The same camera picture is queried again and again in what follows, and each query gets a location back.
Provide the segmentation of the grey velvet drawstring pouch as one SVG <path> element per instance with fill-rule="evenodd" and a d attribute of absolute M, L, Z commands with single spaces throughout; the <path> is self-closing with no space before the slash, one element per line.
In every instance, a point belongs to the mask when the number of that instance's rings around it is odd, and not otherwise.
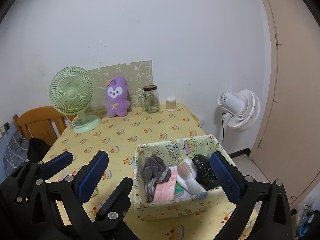
<path fill-rule="evenodd" d="M 141 174 L 145 183 L 147 200 L 152 202 L 156 186 L 166 183 L 170 179 L 171 169 L 165 165 L 160 157 L 152 155 L 146 157 Z"/>

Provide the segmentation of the black plastic bag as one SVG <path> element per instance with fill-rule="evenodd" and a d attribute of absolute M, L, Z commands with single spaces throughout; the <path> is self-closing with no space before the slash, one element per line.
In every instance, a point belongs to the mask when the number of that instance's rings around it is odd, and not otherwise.
<path fill-rule="evenodd" d="M 203 186 L 206 191 L 215 189 L 220 183 L 210 166 L 210 159 L 205 155 L 196 154 L 192 162 L 196 167 L 196 181 Z"/>

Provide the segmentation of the pink tissue pack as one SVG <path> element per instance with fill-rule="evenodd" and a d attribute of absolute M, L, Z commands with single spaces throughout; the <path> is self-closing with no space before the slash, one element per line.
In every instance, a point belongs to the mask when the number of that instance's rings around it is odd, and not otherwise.
<path fill-rule="evenodd" d="M 153 202 L 167 202 L 174 199 L 176 177 L 177 169 L 173 168 L 169 180 L 156 186 Z"/>

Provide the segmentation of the white cloth bundle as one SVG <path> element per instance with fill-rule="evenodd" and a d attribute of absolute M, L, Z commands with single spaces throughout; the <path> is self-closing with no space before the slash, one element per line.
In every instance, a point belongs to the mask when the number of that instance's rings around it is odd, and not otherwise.
<path fill-rule="evenodd" d="M 181 198 L 206 192 L 203 186 L 196 181 L 196 167 L 191 159 L 186 158 L 180 165 L 169 168 L 177 169 L 176 182 L 184 188 L 184 195 Z"/>

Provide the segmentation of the green tissue pack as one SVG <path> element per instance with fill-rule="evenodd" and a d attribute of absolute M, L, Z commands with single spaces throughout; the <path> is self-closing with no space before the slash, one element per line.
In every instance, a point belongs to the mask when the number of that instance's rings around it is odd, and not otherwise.
<path fill-rule="evenodd" d="M 181 198 L 184 195 L 184 188 L 176 182 L 175 191 L 174 191 L 174 199 Z"/>

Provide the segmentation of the blue plaid bedding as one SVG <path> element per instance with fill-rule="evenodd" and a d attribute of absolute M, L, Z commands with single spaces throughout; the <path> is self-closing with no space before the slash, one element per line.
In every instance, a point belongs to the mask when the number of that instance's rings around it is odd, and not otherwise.
<path fill-rule="evenodd" d="M 1 182 L 27 159 L 29 140 L 19 131 L 1 138 Z"/>

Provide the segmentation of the black cloth on chair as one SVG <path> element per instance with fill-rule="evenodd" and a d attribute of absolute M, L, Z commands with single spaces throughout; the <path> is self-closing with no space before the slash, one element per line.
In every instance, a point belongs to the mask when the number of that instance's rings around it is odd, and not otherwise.
<path fill-rule="evenodd" d="M 32 163 L 38 163 L 42 161 L 51 146 L 44 140 L 39 138 L 31 138 L 29 140 L 27 159 Z"/>

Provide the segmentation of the yellow cartoon tablecloth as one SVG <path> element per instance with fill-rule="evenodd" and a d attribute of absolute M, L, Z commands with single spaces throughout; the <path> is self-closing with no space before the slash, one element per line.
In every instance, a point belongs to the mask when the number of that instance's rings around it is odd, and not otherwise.
<path fill-rule="evenodd" d="M 53 177 L 58 181 L 76 174 L 100 150 L 108 154 L 109 164 L 98 184 L 98 194 L 83 205 L 91 220 L 125 177 L 132 178 L 133 187 L 131 207 L 124 219 L 140 239 L 213 239 L 235 209 L 221 187 L 170 202 L 146 200 L 140 175 L 146 156 L 157 155 L 167 165 L 177 166 L 196 154 L 210 156 L 223 151 L 184 105 L 172 113 L 161 109 L 153 114 L 136 107 L 125 117 L 103 117 L 96 129 L 85 133 L 75 133 L 69 126 L 44 160 L 71 152 L 72 164 Z"/>

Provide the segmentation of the purple plush bunny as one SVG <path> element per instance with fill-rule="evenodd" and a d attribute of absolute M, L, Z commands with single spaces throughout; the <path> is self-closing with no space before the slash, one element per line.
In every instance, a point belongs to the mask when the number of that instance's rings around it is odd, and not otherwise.
<path fill-rule="evenodd" d="M 124 117 L 128 113 L 130 102 L 128 100 L 129 88 L 125 77 L 118 76 L 111 80 L 106 89 L 106 109 L 109 118 Z"/>

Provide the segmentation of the green desk fan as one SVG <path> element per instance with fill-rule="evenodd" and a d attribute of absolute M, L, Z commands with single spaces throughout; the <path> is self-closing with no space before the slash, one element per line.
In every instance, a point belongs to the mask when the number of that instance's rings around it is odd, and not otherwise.
<path fill-rule="evenodd" d="M 92 131 L 101 124 L 100 117 L 85 113 L 93 93 L 93 79 L 80 67 L 63 68 L 53 77 L 49 87 L 52 106 L 66 117 L 78 116 L 71 122 L 75 133 Z"/>

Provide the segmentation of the yellow cartoon fabric storage box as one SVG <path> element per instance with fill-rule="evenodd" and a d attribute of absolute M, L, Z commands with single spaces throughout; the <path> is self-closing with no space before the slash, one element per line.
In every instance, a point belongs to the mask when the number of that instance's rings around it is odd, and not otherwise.
<path fill-rule="evenodd" d="M 139 144 L 133 167 L 133 203 L 143 220 L 165 219 L 205 212 L 227 197 L 209 176 L 206 186 L 196 180 L 193 159 L 210 160 L 214 152 L 225 152 L 213 135 Z"/>

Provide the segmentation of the glass jar with lid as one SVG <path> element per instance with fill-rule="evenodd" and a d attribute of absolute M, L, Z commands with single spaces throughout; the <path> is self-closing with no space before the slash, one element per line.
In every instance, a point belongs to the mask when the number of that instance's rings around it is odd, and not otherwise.
<path fill-rule="evenodd" d="M 157 113 L 160 110 L 159 96 L 156 85 L 143 87 L 143 94 L 140 95 L 140 106 L 147 113 Z"/>

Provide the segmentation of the white floor fan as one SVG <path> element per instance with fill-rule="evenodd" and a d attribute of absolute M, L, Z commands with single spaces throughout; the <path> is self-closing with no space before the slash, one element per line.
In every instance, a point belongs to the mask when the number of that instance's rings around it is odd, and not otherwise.
<path fill-rule="evenodd" d="M 248 130 L 260 113 L 260 100 L 248 89 L 236 94 L 223 92 L 218 99 L 218 104 L 225 111 L 222 116 L 223 129 L 229 127 L 238 133 Z"/>

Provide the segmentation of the cotton swab container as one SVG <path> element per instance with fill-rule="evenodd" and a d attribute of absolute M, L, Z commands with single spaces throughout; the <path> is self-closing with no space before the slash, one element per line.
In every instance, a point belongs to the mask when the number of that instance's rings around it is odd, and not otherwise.
<path fill-rule="evenodd" d="M 176 98 L 174 96 L 168 96 L 165 98 L 166 100 L 166 110 L 168 112 L 176 111 Z"/>

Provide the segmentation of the beige cartoon placemat board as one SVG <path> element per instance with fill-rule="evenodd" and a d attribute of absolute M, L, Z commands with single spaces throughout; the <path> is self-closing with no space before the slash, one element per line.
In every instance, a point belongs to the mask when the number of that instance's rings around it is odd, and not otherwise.
<path fill-rule="evenodd" d="M 139 106 L 139 98 L 143 94 L 143 87 L 153 85 L 152 61 L 116 64 L 92 69 L 88 73 L 93 79 L 94 93 L 86 112 L 100 112 L 106 109 L 105 93 L 107 85 L 114 77 L 125 77 L 129 88 L 128 100 L 131 107 Z"/>

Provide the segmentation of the wall power socket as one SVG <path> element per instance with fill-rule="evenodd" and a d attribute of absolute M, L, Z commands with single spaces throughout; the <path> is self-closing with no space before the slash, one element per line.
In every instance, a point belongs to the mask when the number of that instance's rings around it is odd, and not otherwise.
<path fill-rule="evenodd" d="M 8 122 L 6 122 L 5 124 L 3 124 L 1 127 L 0 127 L 0 132 L 1 132 L 1 135 L 4 135 L 5 133 L 7 133 L 7 131 L 10 129 L 10 124 Z"/>

